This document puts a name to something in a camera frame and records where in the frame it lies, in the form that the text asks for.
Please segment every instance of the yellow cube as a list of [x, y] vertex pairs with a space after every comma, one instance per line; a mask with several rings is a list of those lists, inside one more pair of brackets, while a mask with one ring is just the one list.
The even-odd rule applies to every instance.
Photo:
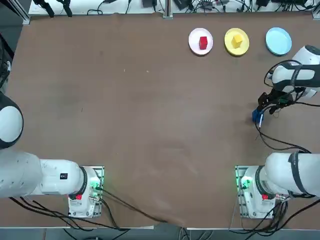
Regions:
[[231, 43], [235, 49], [239, 48], [242, 43], [242, 36], [240, 34], [234, 35]]

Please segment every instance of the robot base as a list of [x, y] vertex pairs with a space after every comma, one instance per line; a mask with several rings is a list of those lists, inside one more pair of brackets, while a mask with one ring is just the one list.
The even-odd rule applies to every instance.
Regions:
[[[275, 207], [276, 199], [263, 199], [256, 186], [258, 166], [235, 167], [240, 214], [244, 218], [263, 219]], [[273, 212], [266, 217], [272, 219]]]
[[83, 166], [87, 174], [86, 188], [81, 197], [68, 197], [69, 215], [76, 218], [95, 218], [101, 216], [102, 192], [95, 187], [104, 187], [104, 166]]

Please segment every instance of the cube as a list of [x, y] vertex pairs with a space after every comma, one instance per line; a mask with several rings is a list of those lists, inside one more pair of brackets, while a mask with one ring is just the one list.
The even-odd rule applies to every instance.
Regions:
[[234, 35], [231, 41], [232, 46], [237, 49], [241, 46], [242, 36], [240, 34]]
[[200, 50], [205, 50], [207, 49], [208, 46], [208, 39], [206, 36], [201, 36], [199, 40], [199, 48]]

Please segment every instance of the yellow plate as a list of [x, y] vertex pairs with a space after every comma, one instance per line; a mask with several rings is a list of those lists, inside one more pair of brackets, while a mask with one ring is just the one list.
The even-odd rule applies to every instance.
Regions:
[[[237, 34], [240, 34], [242, 36], [242, 43], [240, 47], [234, 48], [234, 46], [232, 45], [232, 39]], [[224, 36], [224, 45], [230, 54], [241, 56], [245, 54], [249, 49], [248, 35], [240, 28], [231, 28], [226, 32]]]

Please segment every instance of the red cube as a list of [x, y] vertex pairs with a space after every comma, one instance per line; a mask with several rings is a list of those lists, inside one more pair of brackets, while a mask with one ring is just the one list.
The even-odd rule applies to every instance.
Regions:
[[200, 47], [200, 50], [205, 50], [207, 49], [207, 46], [208, 46], [208, 39], [206, 36], [201, 36], [200, 37], [200, 40], [199, 40], [199, 47]]

